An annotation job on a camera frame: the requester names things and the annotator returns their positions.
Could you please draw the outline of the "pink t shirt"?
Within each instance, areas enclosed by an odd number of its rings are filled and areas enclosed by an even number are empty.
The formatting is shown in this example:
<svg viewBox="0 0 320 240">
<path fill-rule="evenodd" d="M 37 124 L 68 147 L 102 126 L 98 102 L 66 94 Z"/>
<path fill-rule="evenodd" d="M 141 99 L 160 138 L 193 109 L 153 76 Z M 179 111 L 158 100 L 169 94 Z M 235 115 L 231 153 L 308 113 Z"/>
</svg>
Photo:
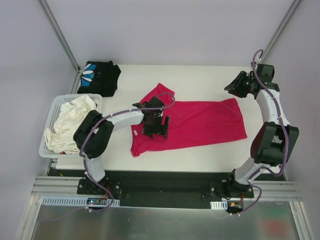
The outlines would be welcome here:
<svg viewBox="0 0 320 240">
<path fill-rule="evenodd" d="M 148 137 L 143 125 L 131 126 L 131 154 L 229 143 L 247 138 L 243 115 L 235 98 L 222 101 L 176 101 L 164 110 L 168 137 Z"/>
</svg>

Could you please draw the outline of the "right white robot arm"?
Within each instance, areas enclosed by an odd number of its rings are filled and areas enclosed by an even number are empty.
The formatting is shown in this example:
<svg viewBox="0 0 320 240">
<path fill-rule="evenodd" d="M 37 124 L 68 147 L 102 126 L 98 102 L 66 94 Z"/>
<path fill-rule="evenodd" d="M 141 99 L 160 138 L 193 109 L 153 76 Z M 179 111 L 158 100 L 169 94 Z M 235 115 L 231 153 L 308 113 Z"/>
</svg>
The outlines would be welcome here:
<svg viewBox="0 0 320 240">
<path fill-rule="evenodd" d="M 280 88 L 272 80 L 275 69 L 268 64 L 254 64 L 247 73 L 241 71 L 224 89 L 228 93 L 245 98 L 252 94 L 259 105 L 263 125 L 250 147 L 249 159 L 228 176 L 225 192 L 237 197 L 250 188 L 250 183 L 262 171 L 275 177 L 283 174 L 299 136 L 299 129 L 290 124 L 280 103 Z"/>
</svg>

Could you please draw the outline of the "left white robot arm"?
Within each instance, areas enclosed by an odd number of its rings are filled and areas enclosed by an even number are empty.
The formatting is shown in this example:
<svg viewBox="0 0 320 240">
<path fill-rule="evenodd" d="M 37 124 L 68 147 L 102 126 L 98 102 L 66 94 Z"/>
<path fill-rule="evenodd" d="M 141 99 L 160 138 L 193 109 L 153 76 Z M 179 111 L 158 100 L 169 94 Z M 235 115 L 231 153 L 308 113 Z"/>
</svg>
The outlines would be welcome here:
<svg viewBox="0 0 320 240">
<path fill-rule="evenodd" d="M 83 158 L 88 188 L 99 195 L 106 188 L 106 174 L 101 155 L 105 152 L 113 132 L 130 126 L 142 125 L 142 134 L 168 138 L 170 117 L 164 116 L 167 107 L 158 97 L 134 103 L 130 108 L 103 115 L 91 110 L 75 131 L 73 140 Z"/>
</svg>

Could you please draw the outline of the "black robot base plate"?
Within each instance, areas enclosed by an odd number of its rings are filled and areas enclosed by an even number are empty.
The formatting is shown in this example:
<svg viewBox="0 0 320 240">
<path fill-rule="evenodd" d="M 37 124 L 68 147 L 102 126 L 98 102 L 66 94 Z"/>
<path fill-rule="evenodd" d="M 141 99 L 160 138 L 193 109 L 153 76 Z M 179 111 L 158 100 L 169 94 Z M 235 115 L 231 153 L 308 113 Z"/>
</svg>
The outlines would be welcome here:
<svg viewBox="0 0 320 240">
<path fill-rule="evenodd" d="M 209 209 L 226 198 L 252 199 L 253 188 L 230 173 L 107 170 L 99 182 L 122 207 Z"/>
</svg>

